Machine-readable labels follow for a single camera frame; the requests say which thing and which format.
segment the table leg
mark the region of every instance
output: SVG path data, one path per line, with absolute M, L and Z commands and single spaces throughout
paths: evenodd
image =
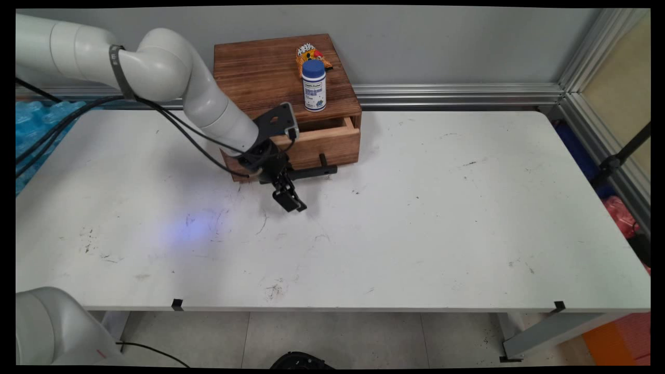
M 124 331 L 124 326 L 129 318 L 129 311 L 107 311 L 102 318 L 102 326 L 108 331 L 115 340 L 120 340 Z
M 508 359 L 522 359 L 528 352 L 553 347 L 625 315 L 618 313 L 553 313 L 543 321 L 518 332 L 519 324 L 515 323 L 514 314 L 502 314 L 505 315 L 499 315 L 499 322 L 501 329 L 504 330 L 504 337 L 507 339 L 503 342 L 503 348 Z

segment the wooden box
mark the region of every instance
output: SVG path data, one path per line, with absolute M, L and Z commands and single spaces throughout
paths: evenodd
M 326 72 L 327 105 L 320 112 L 305 109 L 295 62 L 296 50 L 305 43 L 314 45 L 332 64 Z M 291 103 L 300 128 L 299 139 L 287 153 L 294 169 L 320 166 L 320 153 L 330 165 L 358 162 L 362 110 L 327 34 L 216 45 L 213 76 L 250 118 L 282 102 Z M 291 142 L 285 135 L 272 140 L 279 148 Z M 222 156 L 230 169 L 247 172 L 234 158 Z M 233 180 L 248 179 L 233 176 Z

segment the wrist strap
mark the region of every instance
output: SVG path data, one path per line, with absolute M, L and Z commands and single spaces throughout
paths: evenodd
M 111 45 L 111 47 L 108 49 L 108 57 L 111 60 L 113 74 L 116 76 L 116 81 L 118 81 L 120 91 L 122 92 L 122 96 L 124 96 L 125 100 L 136 101 L 136 97 L 134 97 L 134 91 L 132 90 L 132 87 L 130 87 L 129 82 L 127 82 L 127 78 L 122 72 L 122 67 L 120 66 L 120 58 L 118 56 L 118 51 L 120 49 L 124 49 L 124 47 L 122 45 Z

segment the white bottle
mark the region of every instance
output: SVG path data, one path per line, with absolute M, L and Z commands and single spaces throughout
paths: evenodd
M 303 63 L 305 109 L 320 112 L 326 108 L 326 69 L 320 60 Z

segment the floor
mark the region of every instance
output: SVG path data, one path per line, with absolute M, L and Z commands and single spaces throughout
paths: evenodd
M 543 317 L 523 315 L 527 327 Z M 122 338 L 192 367 L 268 369 L 289 351 L 335 369 L 595 364 L 582 337 L 500 363 L 493 313 L 132 312 Z M 126 346 L 124 354 L 141 366 L 180 365 L 141 347 Z

